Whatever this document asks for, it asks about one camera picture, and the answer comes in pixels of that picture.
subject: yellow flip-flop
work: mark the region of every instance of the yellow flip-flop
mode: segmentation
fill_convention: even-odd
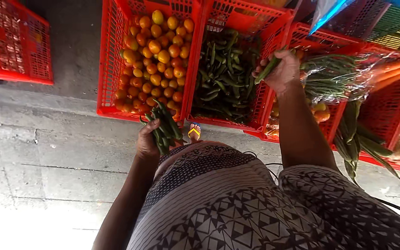
[[[198,127],[200,127],[200,124],[198,124],[197,122],[192,122],[192,124],[195,124],[195,125],[197,125]],[[200,132],[198,132],[197,129],[195,129],[195,128],[192,128],[192,129],[187,133],[187,136],[188,136],[189,138],[191,138],[190,134],[191,134],[192,131],[194,131],[196,134],[198,134],[199,139],[200,139]]]

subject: concrete floor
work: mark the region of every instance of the concrete floor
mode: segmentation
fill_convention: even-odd
[[[95,114],[102,1],[25,2],[51,24],[55,85],[0,82],[0,249],[87,250],[141,125]],[[202,139],[281,162],[279,145],[241,131],[204,125]],[[400,181],[384,168],[360,164],[358,176],[367,193],[400,206]]]

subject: patterned dress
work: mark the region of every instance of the patterned dress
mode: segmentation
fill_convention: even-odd
[[[291,167],[277,186],[206,141],[162,157],[127,249],[400,249],[400,216],[331,169]]]

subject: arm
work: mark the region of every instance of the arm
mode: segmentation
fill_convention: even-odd
[[[281,63],[265,82],[279,103],[279,139],[284,168],[308,164],[339,171],[334,155],[305,100],[300,84],[299,60],[289,51],[276,52]]]
[[[152,131],[159,126],[159,119],[149,122],[140,130],[137,154],[126,181],[93,243],[93,250],[120,250],[127,246],[135,221],[152,185],[158,167],[159,151]]]

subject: hand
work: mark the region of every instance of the hand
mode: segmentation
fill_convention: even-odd
[[[275,70],[265,77],[266,84],[274,89],[277,95],[297,86],[302,88],[298,58],[289,50],[276,51],[274,56],[282,60]]]
[[[138,133],[137,156],[146,159],[147,157],[159,158],[160,151],[155,145],[152,131],[160,126],[160,119],[148,122]]]

